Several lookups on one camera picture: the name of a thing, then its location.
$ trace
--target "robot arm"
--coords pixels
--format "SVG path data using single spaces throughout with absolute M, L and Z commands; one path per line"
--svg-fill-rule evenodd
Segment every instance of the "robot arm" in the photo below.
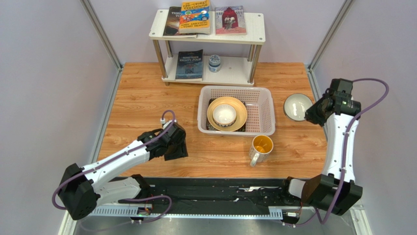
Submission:
M 163 129 L 145 132 L 124 149 L 96 163 L 83 167 L 72 164 L 67 167 L 61 184 L 74 175 L 85 173 L 58 192 L 71 217 L 74 220 L 84 218 L 100 205 L 135 198 L 140 196 L 142 189 L 149 188 L 140 175 L 110 182 L 126 170 L 162 155 L 166 161 L 188 156 L 185 130 L 179 124 L 173 123 L 165 134 L 162 133 Z
M 332 213 L 344 214 L 362 196 L 362 187 L 355 185 L 353 174 L 353 142 L 359 121 L 354 121 L 349 131 L 345 167 L 342 166 L 343 140 L 346 127 L 354 116 L 361 111 L 361 104 L 352 100 L 353 82 L 344 79 L 333 79 L 323 97 L 306 112 L 306 120 L 327 126 L 327 152 L 321 175 L 307 181 L 287 178 L 288 192 L 301 199 L 301 202 L 322 210 L 328 210 L 330 203 L 345 171 L 342 191 Z

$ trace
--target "white wall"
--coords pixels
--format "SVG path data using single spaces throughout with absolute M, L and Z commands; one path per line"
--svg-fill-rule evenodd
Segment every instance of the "white wall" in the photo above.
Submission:
M 86 164 L 116 79 L 78 0 L 0 2 L 0 231 L 57 234 L 65 168 Z
M 158 9 L 181 6 L 183 0 L 91 0 L 122 63 L 156 62 L 149 31 Z M 263 13 L 266 43 L 260 62 L 311 62 L 344 0 L 212 0 L 211 7 L 243 5 Z M 249 46 L 173 42 L 174 52 L 247 56 Z
M 356 1 L 320 61 L 323 92 L 332 78 L 376 77 L 388 97 L 364 114 L 357 129 L 354 167 L 374 234 L 416 234 L 417 2 Z M 353 85 L 367 107 L 383 93 L 371 82 Z

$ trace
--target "mug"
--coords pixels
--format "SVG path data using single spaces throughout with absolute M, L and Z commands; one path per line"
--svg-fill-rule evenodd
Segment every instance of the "mug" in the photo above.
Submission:
M 252 141 L 251 149 L 249 150 L 249 157 L 251 160 L 251 166 L 254 167 L 256 163 L 263 162 L 274 148 L 272 139 L 265 135 L 259 135 Z

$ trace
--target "plastic basket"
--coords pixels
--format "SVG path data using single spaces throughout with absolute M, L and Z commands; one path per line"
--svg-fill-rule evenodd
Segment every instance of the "plastic basket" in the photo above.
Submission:
M 207 108 L 210 99 L 231 96 L 246 103 L 248 119 L 245 132 L 210 131 L 206 128 Z M 205 86 L 198 101 L 198 129 L 209 135 L 257 136 L 272 135 L 275 132 L 274 103 L 271 92 L 261 87 Z

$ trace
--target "wooden table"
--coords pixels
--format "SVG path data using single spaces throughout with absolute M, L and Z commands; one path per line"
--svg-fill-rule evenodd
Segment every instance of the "wooden table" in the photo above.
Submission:
M 274 150 L 267 161 L 250 167 L 252 138 L 209 136 L 198 130 L 197 106 L 203 85 L 175 83 L 167 87 L 157 63 L 127 63 L 98 158 L 119 151 L 145 131 L 160 128 L 163 111 L 171 109 L 186 130 L 188 157 L 167 162 L 156 158 L 122 176 L 311 178 L 320 174 L 326 152 L 323 129 L 306 121 L 291 121 L 282 110 L 285 99 L 293 93 L 313 100 L 304 65 L 259 63 L 255 86 L 272 93 L 276 130 L 271 136 Z

